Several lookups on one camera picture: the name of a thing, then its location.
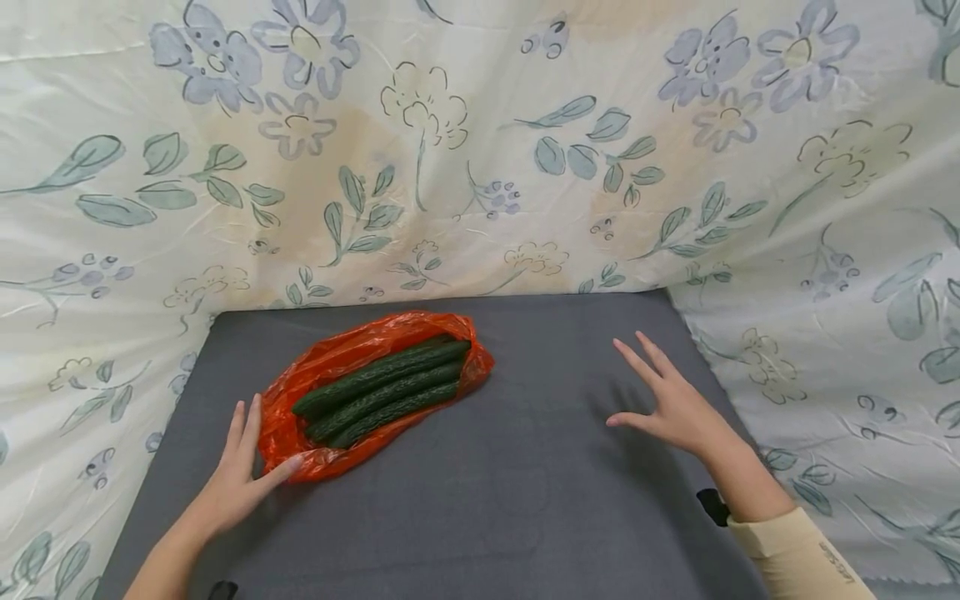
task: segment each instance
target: green cucumber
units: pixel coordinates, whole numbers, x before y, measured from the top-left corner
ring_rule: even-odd
[[[451,400],[457,395],[458,384],[459,381],[445,383],[408,396],[403,400],[398,400],[393,404],[388,404],[380,410],[366,415],[347,429],[341,431],[333,438],[329,447],[349,448],[374,429],[382,427],[387,423],[392,423],[407,415],[412,415],[420,409]]]
[[[396,400],[406,398],[417,392],[449,383],[460,378],[460,371],[464,367],[464,359],[459,358],[452,362],[440,365],[433,369],[415,372],[388,383],[379,390],[374,390],[365,396],[351,401],[340,407],[331,415],[327,415],[306,428],[306,437],[314,444],[322,443],[348,428],[358,420],[379,410]]]
[[[347,373],[322,388],[303,395],[294,403],[292,412],[310,421],[318,420],[323,415],[340,408],[351,398],[382,388],[406,375],[426,371],[460,358],[469,348],[468,341],[438,344],[431,339],[400,352],[388,354],[361,369]]]

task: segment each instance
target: floral fabric backdrop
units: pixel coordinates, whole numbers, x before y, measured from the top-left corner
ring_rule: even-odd
[[[93,596],[222,311],[667,286],[851,563],[960,582],[956,0],[57,4],[0,13],[0,597]]]

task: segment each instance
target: sleeve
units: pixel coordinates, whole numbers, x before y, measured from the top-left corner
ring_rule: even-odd
[[[728,519],[773,600],[876,600],[802,508],[761,523]]]

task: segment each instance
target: gray table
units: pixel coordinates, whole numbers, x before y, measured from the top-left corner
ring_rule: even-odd
[[[643,329],[742,431],[665,294],[437,300],[228,313],[213,326],[136,499],[98,598],[123,595],[214,470],[237,399],[314,342],[423,308],[471,316],[497,361],[487,384],[322,484],[281,488],[202,556],[205,598],[765,598],[749,562],[695,498],[690,456],[630,430],[650,391],[611,346]]]

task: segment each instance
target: orange plastic bag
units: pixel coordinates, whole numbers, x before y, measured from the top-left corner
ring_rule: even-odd
[[[315,447],[304,437],[306,421],[290,412],[294,402],[301,396],[377,358],[442,333],[472,342],[460,374],[456,397],[386,424],[346,450]],[[263,472],[273,470],[295,454],[309,451],[300,470],[289,481],[320,481],[338,477],[370,459],[408,427],[479,387],[492,369],[493,357],[477,341],[473,321],[461,315],[412,310],[384,317],[318,342],[290,365],[263,394],[263,422],[258,441],[260,454],[266,462]]]

